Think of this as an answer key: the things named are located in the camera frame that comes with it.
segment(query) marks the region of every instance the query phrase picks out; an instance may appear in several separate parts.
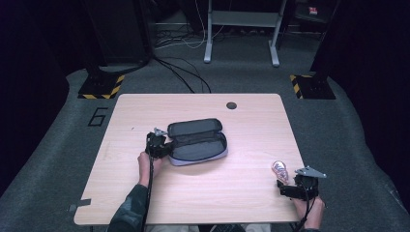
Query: dark background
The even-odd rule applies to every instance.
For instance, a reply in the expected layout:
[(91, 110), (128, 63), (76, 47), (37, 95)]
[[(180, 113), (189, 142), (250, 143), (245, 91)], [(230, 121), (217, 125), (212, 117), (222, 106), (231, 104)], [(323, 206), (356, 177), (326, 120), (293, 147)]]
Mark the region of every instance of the dark background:
[[(330, 70), (330, 77), (355, 105), (366, 143), (394, 181), (407, 210), (409, 12), (410, 3), (404, 0), (342, 0), (313, 64), (315, 70)], [(73, 16), (80, 25), (73, 24)], [(0, 23), (6, 97), (0, 150), (3, 193), (64, 105), (69, 91), (66, 76), (84, 68), (74, 26), (79, 26), (82, 43), (97, 63), (105, 63), (79, 0), (1, 0)]]

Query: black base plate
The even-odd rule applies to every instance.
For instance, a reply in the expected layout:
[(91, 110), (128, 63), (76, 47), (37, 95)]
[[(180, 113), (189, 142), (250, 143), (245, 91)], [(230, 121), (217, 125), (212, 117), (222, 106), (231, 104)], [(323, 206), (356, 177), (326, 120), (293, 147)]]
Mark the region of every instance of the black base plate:
[(123, 78), (119, 74), (104, 74), (99, 81), (96, 81), (89, 75), (78, 91), (78, 97), (81, 99), (112, 99)]
[(336, 99), (335, 94), (326, 80), (317, 84), (311, 75), (290, 75), (290, 79), (298, 99)]

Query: black cable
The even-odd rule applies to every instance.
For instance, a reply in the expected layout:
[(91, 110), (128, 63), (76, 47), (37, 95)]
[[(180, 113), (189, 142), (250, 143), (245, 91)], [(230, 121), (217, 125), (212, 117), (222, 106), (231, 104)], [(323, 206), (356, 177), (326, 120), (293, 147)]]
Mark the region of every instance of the black cable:
[(142, 220), (142, 230), (145, 230), (145, 222), (148, 217), (148, 210), (150, 209), (150, 201), (151, 201), (151, 189), (153, 186), (153, 178), (154, 178), (154, 158), (151, 157), (150, 152), (148, 150), (148, 157), (150, 159), (150, 180), (148, 182), (148, 191), (147, 191), (147, 201), (145, 202), (145, 216)]
[[(183, 60), (183, 61), (185, 61), (186, 63), (188, 63), (188, 64), (190, 64), (191, 66), (193, 66), (193, 67), (195, 68), (196, 72), (198, 73), (198, 70), (196, 69), (196, 67), (195, 67), (193, 64), (191, 64), (190, 62), (188, 62), (187, 60), (184, 60), (184, 59), (182, 59), (182, 58), (174, 58), (174, 57), (167, 57), (167, 58)], [(193, 72), (187, 71), (187, 70), (185, 70), (185, 69), (183, 69), (183, 68), (181, 68), (181, 67), (178, 67), (178, 66), (173, 65), (173, 64), (171, 64), (171, 63), (169, 63), (169, 62), (163, 61), (162, 59), (158, 58), (157, 56), (154, 56), (153, 59), (156, 60), (157, 62), (159, 62), (161, 65), (163, 65), (163, 66), (166, 67), (167, 69), (171, 70), (171, 71), (190, 89), (190, 92), (191, 92), (191, 93), (194, 94), (195, 92), (192, 90), (192, 88), (191, 88), (190, 85), (187, 83), (187, 81), (186, 81), (182, 76), (180, 76), (173, 68), (178, 69), (178, 70), (180, 70), (180, 71), (183, 71), (183, 72), (185, 72), (185, 73), (189, 73), (189, 74), (191, 74), (191, 75), (197, 77), (198, 79), (201, 80), (201, 84), (202, 84), (202, 83), (205, 83), (205, 85), (206, 85), (207, 88), (208, 88), (209, 93), (211, 93), (211, 87), (210, 87), (209, 84), (199, 75), (199, 73), (198, 73), (198, 74), (195, 74), (195, 73), (193, 73)]]
[(168, 66), (166, 63), (163, 62), (163, 60), (160, 60), (160, 59), (158, 59), (158, 58), (154, 58), (154, 60), (158, 61), (161, 65), (163, 65), (163, 66), (166, 67), (167, 69), (171, 70), (171, 71), (178, 77), (178, 79), (180, 79), (180, 80), (190, 89), (190, 92), (191, 92), (191, 93), (193, 93), (193, 94), (195, 93), (195, 92), (193, 92), (192, 88), (189, 86), (189, 84), (187, 83), (187, 81), (186, 81), (182, 76), (180, 76), (177, 72), (175, 72), (175, 71), (172, 69), (172, 67)]
[(168, 65), (171, 65), (171, 66), (173, 66), (173, 67), (175, 67), (175, 68), (177, 68), (177, 69), (179, 69), (179, 70), (181, 70), (181, 71), (183, 71), (183, 72), (189, 73), (189, 74), (191, 74), (191, 75), (197, 77), (198, 79), (200, 79), (200, 80), (201, 80), (201, 84), (205, 83), (205, 85), (206, 85), (207, 88), (208, 88), (209, 93), (211, 94), (211, 87), (210, 87), (210, 86), (208, 85), (208, 83), (199, 75), (199, 71), (196, 69), (196, 67), (195, 67), (193, 64), (191, 64), (190, 62), (188, 62), (187, 60), (182, 59), (182, 58), (177, 58), (177, 57), (163, 57), (163, 58), (178, 59), (178, 60), (185, 61), (187, 64), (191, 65), (191, 66), (195, 69), (196, 74), (195, 74), (195, 73), (192, 73), (192, 72), (189, 72), (189, 71), (187, 71), (187, 70), (184, 70), (184, 69), (182, 69), (182, 68), (180, 68), (180, 67), (178, 67), (178, 66), (172, 65), (172, 64), (167, 63), (167, 62), (165, 62), (165, 61), (162, 60), (164, 63), (166, 63), (166, 64), (168, 64)]
[(190, 39), (195, 37), (193, 32), (187, 32), (186, 34), (183, 34), (183, 35), (180, 35), (180, 36), (171, 36), (172, 32), (179, 32), (179, 31), (170, 31), (170, 30), (161, 31), (161, 33), (163, 33), (163, 36), (160, 37), (158, 40), (156, 40), (155, 48), (159, 48), (159, 47), (162, 47), (162, 46), (169, 45), (169, 44), (171, 44), (172, 42), (175, 42), (175, 41), (190, 40)]
[(292, 223), (289, 223), (289, 226), (290, 226), (290, 228), (292, 229), (292, 231), (294, 231), (294, 230), (295, 230), (296, 223), (295, 223), (295, 225), (293, 225)]
[(305, 212), (305, 216), (302, 217), (301, 221), (299, 224), (296, 225), (296, 227), (293, 229), (293, 232), (298, 232), (302, 229), (302, 227), (305, 225), (305, 222), (308, 220), (308, 213), (310, 213), (311, 208), (314, 205), (314, 201), (316, 200), (316, 197), (313, 198), (313, 202), (311, 203), (311, 206), (309, 206), (309, 199), (308, 199), (308, 191), (307, 189), (303, 186), (305, 190), (305, 196), (306, 196), (306, 202), (307, 202), (307, 210)]

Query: table top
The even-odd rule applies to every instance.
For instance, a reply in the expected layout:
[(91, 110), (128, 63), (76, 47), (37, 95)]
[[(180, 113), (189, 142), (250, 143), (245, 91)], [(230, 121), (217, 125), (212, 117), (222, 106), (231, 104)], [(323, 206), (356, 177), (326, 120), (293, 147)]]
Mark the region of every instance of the table top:
[[(226, 105), (235, 102), (237, 107)], [(297, 221), (292, 202), (279, 194), (271, 165), (281, 160), (289, 176), (304, 167), (279, 95), (125, 94), (116, 103), (78, 207), (79, 225), (109, 224), (138, 181), (139, 153), (154, 128), (217, 118), (228, 155), (173, 166), (165, 159), (154, 179), (147, 224)]]

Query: black sleeve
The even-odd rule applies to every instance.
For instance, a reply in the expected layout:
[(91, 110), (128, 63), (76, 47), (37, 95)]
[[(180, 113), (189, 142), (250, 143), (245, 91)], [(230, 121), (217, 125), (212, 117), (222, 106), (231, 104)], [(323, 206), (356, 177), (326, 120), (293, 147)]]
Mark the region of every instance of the black sleeve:
[(145, 216), (145, 203), (148, 189), (136, 185), (127, 195), (126, 200), (117, 210), (109, 223), (107, 232), (115, 231), (142, 231), (142, 220)]

